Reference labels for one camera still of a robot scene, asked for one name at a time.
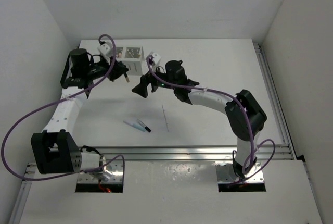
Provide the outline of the dark green gold makeup pen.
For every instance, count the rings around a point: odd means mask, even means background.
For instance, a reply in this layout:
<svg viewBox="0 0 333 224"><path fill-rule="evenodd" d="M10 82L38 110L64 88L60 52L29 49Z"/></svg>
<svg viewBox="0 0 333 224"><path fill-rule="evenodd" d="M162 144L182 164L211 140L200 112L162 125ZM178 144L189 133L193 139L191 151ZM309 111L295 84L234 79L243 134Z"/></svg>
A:
<svg viewBox="0 0 333 224"><path fill-rule="evenodd" d="M130 79L129 79L127 73L128 73L128 71L124 72L123 75L124 75L124 77L125 77L126 82L127 82L127 83L130 83Z"/></svg>

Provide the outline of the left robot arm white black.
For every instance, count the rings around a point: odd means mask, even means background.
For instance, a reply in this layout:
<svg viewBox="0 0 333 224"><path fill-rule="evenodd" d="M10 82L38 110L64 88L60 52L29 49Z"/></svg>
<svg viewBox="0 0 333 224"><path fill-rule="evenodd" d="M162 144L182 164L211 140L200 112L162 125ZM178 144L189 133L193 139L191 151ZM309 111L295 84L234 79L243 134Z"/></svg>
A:
<svg viewBox="0 0 333 224"><path fill-rule="evenodd" d="M61 102L42 132L31 137L31 146L41 174L78 173L100 170L100 152L88 148L84 152L75 143L72 132L80 109L91 93L94 80L105 77L114 81L128 69L115 61L117 51L105 43L98 47L100 60L94 61L84 48L70 51L60 80Z"/></svg>

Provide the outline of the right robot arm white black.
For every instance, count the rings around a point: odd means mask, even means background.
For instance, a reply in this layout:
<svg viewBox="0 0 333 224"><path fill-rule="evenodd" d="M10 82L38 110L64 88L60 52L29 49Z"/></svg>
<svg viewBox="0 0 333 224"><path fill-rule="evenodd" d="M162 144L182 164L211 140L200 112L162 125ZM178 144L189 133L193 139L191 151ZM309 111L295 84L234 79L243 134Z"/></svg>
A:
<svg viewBox="0 0 333 224"><path fill-rule="evenodd" d="M189 105L200 105L217 110L226 115L230 127L237 137L237 151L233 157L233 171L239 178L254 166L255 137L262 131L267 115L248 90L230 95L209 88L201 88L199 82L187 77L181 60L171 60L165 64L163 72L157 67L156 58L149 55L146 59L148 72L141 76L140 82L132 92L147 98L148 89L171 89L176 98Z"/></svg>

